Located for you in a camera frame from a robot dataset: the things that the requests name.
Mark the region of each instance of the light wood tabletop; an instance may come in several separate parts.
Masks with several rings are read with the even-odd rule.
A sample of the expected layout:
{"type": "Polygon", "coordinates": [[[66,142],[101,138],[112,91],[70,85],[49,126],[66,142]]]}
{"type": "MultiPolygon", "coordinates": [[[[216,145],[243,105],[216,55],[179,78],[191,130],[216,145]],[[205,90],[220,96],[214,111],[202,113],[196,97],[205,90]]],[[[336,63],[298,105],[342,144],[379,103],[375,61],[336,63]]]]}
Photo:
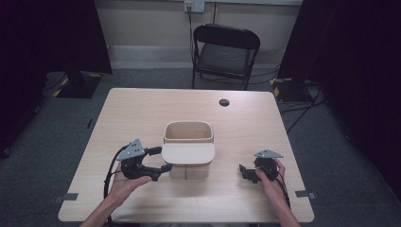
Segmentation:
{"type": "MultiPolygon", "coordinates": [[[[103,186],[117,151],[139,138],[144,148],[161,147],[166,125],[195,120],[211,125],[216,156],[203,179],[175,179],[164,173],[158,182],[137,188],[113,214],[114,221],[139,223],[277,222],[261,183],[242,179],[238,166],[254,168],[253,156],[265,148],[283,154],[291,210],[301,222],[314,214],[275,99],[268,92],[114,88],[104,103],[79,163],[59,219],[84,221],[103,200],[103,186]],[[230,105],[219,105],[221,99],[230,105]]],[[[162,154],[144,165],[165,164],[162,154]]]]}

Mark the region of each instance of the black tape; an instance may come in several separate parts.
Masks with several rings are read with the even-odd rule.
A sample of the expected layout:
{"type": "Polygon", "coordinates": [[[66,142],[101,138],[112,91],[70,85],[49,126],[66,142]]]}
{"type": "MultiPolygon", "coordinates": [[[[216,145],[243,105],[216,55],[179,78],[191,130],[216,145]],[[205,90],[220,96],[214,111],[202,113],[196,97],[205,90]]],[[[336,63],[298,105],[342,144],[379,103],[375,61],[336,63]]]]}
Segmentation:
{"type": "Polygon", "coordinates": [[[310,200],[318,198],[314,192],[307,192],[306,190],[296,191],[295,195],[297,196],[297,198],[308,197],[310,200]]]}
{"type": "Polygon", "coordinates": [[[63,196],[54,198],[55,203],[62,203],[63,201],[76,201],[78,193],[65,193],[63,196]]]}

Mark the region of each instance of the wall outlet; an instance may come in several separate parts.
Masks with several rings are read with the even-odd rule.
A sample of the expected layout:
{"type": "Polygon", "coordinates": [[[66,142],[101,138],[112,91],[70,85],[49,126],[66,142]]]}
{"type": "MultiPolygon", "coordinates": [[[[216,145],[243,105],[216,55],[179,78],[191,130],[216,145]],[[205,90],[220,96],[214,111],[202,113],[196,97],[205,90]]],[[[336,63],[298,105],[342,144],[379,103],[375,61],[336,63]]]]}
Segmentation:
{"type": "Polygon", "coordinates": [[[183,1],[183,11],[188,11],[188,9],[194,11],[194,1],[183,1]]]}
{"type": "Polygon", "coordinates": [[[203,1],[183,1],[183,11],[191,12],[204,12],[204,2],[203,1]]]}

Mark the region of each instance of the wall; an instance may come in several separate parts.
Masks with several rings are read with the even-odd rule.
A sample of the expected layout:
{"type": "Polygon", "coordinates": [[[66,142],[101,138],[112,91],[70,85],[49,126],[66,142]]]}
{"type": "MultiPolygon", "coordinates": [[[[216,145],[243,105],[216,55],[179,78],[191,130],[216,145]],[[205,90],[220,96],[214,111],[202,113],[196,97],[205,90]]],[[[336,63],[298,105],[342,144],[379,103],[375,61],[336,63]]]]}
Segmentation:
{"type": "MultiPolygon", "coordinates": [[[[136,62],[157,60],[190,65],[189,18],[183,11],[183,1],[101,0],[96,1],[96,7],[106,44],[112,46],[112,60],[129,57],[129,61],[136,62]],[[121,45],[130,47],[123,57],[121,45]],[[162,56],[172,51],[176,54],[173,59],[162,56]]],[[[192,13],[192,27],[215,22],[252,30],[261,39],[256,63],[276,65],[284,55],[299,7],[206,2],[204,13],[192,13]]]]}

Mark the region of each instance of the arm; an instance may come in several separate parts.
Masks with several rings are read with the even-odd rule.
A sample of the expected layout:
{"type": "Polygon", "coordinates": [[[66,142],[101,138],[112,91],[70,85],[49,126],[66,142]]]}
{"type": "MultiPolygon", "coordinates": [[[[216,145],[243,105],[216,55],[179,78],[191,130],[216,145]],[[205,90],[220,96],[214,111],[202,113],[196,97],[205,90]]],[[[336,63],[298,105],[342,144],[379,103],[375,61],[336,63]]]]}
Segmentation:
{"type": "MultiPolygon", "coordinates": [[[[275,162],[277,163],[278,166],[278,171],[280,175],[278,176],[278,180],[281,179],[281,181],[284,181],[284,173],[286,171],[286,168],[283,166],[283,164],[278,160],[274,159],[275,162]]],[[[262,180],[262,185],[263,185],[263,191],[266,195],[266,197],[269,199],[270,204],[275,211],[280,224],[282,227],[298,227],[301,226],[295,218],[295,216],[292,214],[291,210],[289,209],[287,203],[286,203],[286,198],[284,196],[284,192],[281,189],[280,185],[276,181],[270,181],[266,174],[263,172],[262,169],[257,168],[256,169],[256,174],[257,176],[262,180]]]]}
{"type": "Polygon", "coordinates": [[[80,227],[103,226],[109,215],[128,198],[135,188],[151,181],[151,178],[141,177],[136,180],[127,179],[121,170],[121,164],[118,165],[112,189],[109,196],[100,203],[92,214],[80,225],[80,227]]]}

